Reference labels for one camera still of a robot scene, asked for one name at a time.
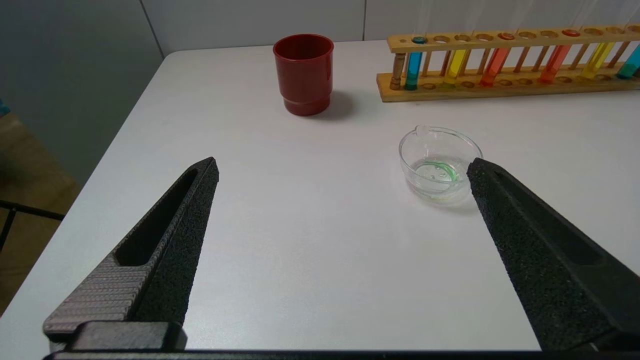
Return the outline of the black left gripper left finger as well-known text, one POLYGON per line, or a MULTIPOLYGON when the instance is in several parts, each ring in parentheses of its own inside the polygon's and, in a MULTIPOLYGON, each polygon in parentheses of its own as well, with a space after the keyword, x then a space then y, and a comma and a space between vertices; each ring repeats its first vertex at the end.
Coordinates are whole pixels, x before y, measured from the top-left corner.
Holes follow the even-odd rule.
POLYGON ((219 175, 213 157, 181 174, 46 318, 51 350, 87 322, 183 325, 219 175))

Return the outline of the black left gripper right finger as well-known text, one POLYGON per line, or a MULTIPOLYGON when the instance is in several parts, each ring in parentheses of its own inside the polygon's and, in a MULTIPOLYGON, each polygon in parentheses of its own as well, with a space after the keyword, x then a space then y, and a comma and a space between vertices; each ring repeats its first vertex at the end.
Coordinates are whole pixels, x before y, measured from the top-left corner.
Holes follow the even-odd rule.
POLYGON ((497 164, 467 178, 541 350, 637 352, 639 276, 497 164))

